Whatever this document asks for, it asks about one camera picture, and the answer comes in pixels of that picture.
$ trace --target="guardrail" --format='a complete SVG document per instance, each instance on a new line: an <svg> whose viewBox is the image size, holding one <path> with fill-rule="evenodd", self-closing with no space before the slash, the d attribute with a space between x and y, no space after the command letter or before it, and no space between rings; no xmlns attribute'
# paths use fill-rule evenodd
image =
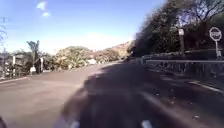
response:
<svg viewBox="0 0 224 128"><path fill-rule="evenodd" d="M224 81L223 60L131 60L135 64L159 67L167 71L201 78L215 78Z"/></svg>

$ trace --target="sign pole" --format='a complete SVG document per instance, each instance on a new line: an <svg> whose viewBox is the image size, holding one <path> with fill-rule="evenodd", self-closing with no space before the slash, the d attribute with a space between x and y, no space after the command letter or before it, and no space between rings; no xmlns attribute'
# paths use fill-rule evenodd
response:
<svg viewBox="0 0 224 128"><path fill-rule="evenodd" d="M217 58L219 57L219 50L218 50L219 46L218 46L218 41L215 41L215 50L216 50L216 56Z"/></svg>
<svg viewBox="0 0 224 128"><path fill-rule="evenodd" d="M218 28L212 27L209 30L209 34L210 34L210 37L212 38L212 40L215 42L216 56L217 56L217 58L219 58L222 56L222 53L219 50L218 41L220 41L222 39L222 32Z"/></svg>

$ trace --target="asphalt road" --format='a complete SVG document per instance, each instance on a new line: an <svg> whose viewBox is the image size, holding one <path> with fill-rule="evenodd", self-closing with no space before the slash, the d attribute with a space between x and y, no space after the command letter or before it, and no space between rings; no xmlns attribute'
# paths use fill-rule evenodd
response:
<svg viewBox="0 0 224 128"><path fill-rule="evenodd" d="M0 115L9 128L51 128L61 116L82 128L137 128L143 120L156 128L222 127L222 91L192 82L127 63L41 74L0 83Z"/></svg>

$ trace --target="sky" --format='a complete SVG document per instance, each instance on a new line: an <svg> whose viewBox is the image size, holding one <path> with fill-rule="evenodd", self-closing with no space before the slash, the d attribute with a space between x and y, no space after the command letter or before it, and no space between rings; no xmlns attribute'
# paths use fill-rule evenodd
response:
<svg viewBox="0 0 224 128"><path fill-rule="evenodd" d="M7 51L40 50L55 54L68 46L102 50L135 38L147 14L165 0L0 0L0 25Z"/></svg>

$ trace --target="palm tree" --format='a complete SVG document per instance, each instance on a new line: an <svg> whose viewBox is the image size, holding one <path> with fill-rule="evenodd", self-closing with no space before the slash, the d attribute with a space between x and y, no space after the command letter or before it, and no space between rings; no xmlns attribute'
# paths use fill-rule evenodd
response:
<svg viewBox="0 0 224 128"><path fill-rule="evenodd" d="M27 41L27 44L29 45L29 48L31 50L32 54L32 63L34 63L39 59L39 44L40 41L38 40L37 43L33 41Z"/></svg>

